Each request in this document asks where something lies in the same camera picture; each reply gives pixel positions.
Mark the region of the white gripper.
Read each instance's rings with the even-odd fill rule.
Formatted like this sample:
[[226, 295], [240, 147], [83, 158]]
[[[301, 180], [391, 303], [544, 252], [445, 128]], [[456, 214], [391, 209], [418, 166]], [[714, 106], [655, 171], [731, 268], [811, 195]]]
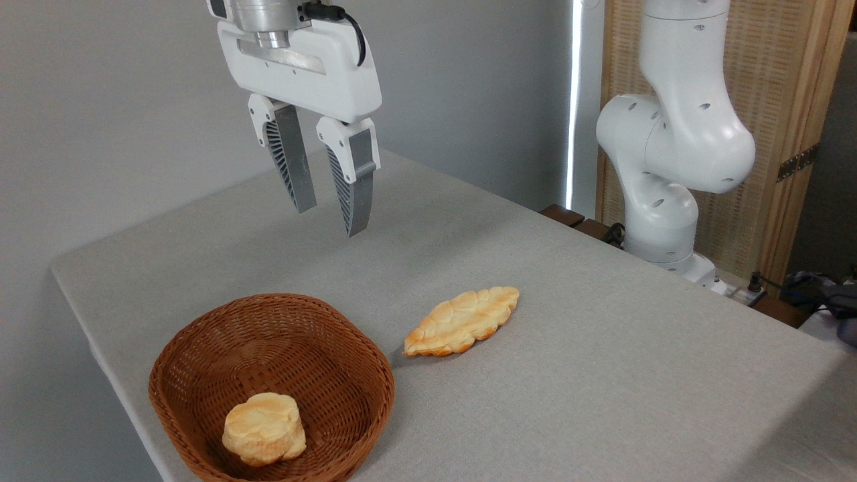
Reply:
[[290, 31], [287, 48], [267, 49], [250, 33], [220, 21], [218, 39], [236, 84], [257, 92], [248, 100], [255, 134], [297, 211], [310, 210], [317, 201], [296, 106], [323, 115], [316, 131], [327, 149], [347, 235], [364, 231], [380, 167], [376, 126], [368, 116], [382, 105], [382, 92], [370, 49], [357, 65], [360, 49], [352, 25], [312, 21]]

